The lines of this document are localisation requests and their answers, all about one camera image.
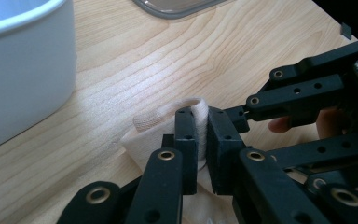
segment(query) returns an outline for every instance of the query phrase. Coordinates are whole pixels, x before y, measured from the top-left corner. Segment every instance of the screw hole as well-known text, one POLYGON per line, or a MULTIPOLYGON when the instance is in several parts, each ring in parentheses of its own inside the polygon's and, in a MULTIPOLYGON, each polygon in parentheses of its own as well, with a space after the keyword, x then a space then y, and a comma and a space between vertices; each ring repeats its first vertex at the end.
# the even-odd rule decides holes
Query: screw hole
POLYGON ((260 100, 257 97, 254 97, 251 99, 251 104, 252 105, 257 105, 260 102, 260 100))
POLYGON ((155 223, 161 218, 161 214, 158 210, 150 210, 145 213, 145 221, 148 223, 155 223))
POLYGON ((319 153, 325 153, 325 152, 326 152, 326 148, 325 148, 325 147, 318 147, 318 152, 319 152, 319 153))
POLYGON ((275 71, 274 77, 283 77, 283 71, 275 71))
POLYGON ((295 89, 293 90, 293 92, 294 92, 295 94, 300 94, 300 93, 301 93, 301 89, 300 89, 300 88, 295 88, 295 89))
POLYGON ((265 159, 263 154, 254 152, 254 151, 248 152, 248 154, 246 154, 246 156, 253 161, 262 161, 265 159))
POLYGON ((313 180, 313 187, 315 187, 316 189, 320 189, 321 186, 323 186, 325 184, 326 184, 326 182, 321 178, 316 178, 313 180))
POLYGON ((332 196, 339 202, 351 207, 358 207, 358 197, 345 189, 332 188, 332 196))
POLYGON ((98 204, 106 201, 110 196, 110 190, 104 187, 96 187, 86 195, 86 201, 90 204, 98 204))
POLYGON ((313 87, 315 89, 320 89, 322 87, 322 84, 318 82, 318 83, 315 83, 315 85, 313 85, 313 87))
POLYGON ((175 157, 175 154, 171 151, 162 151, 158 154, 158 157, 164 161, 170 161, 175 157))

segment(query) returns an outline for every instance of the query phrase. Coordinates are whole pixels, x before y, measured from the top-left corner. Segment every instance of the wood grain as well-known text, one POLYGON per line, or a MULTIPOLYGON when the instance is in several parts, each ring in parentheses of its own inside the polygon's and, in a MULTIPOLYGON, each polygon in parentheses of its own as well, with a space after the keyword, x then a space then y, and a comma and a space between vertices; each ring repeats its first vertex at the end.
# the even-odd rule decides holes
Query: wood grain
MULTIPOLYGON (((125 185, 140 170, 119 139, 131 118, 201 96, 244 104, 277 66, 349 44, 310 0, 236 0, 179 21, 130 0, 75 0, 77 77, 56 113, 0 146, 0 223, 55 223, 88 183, 125 185)), ((251 122, 245 142, 272 149, 316 139, 313 126, 270 133, 251 122)))

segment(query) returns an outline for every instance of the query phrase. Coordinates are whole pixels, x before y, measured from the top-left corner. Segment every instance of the wooden surface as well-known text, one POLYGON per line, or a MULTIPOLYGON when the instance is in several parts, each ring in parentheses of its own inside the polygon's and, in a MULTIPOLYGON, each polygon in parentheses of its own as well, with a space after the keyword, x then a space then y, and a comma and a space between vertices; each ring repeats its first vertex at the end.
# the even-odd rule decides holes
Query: wooden surface
MULTIPOLYGON (((56 113, 0 146, 0 223, 55 223, 88 183, 140 174, 119 143, 131 118, 174 99, 244 104, 277 66, 350 43, 310 0, 236 0, 179 21, 131 0, 75 0, 77 77, 56 113)), ((316 139, 313 126, 245 142, 271 149, 316 139)))

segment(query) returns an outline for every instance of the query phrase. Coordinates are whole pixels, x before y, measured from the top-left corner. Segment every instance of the crumpled fabric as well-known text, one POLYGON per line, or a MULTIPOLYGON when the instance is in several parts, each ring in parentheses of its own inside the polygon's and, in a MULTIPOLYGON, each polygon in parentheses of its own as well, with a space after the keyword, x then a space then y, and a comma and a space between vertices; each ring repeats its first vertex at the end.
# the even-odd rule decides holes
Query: crumpled fabric
POLYGON ((122 137, 121 143, 143 171, 150 154, 161 148, 163 134, 174 134, 176 110, 187 106, 191 107, 199 138, 199 170, 197 194, 183 197, 182 223, 238 223, 231 205, 232 197, 213 194, 205 160, 209 107, 204 99, 186 98, 142 112, 133 118, 133 127, 122 137))

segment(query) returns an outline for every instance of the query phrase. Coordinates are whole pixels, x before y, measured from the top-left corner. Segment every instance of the bowl rim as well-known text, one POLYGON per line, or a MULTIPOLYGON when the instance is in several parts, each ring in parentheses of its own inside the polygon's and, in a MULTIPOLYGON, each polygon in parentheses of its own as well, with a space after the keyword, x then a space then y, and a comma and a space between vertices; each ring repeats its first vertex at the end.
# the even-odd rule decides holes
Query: bowl rim
POLYGON ((59 8, 66 0, 49 0, 45 4, 19 15, 0 20, 0 34, 37 21, 59 8))

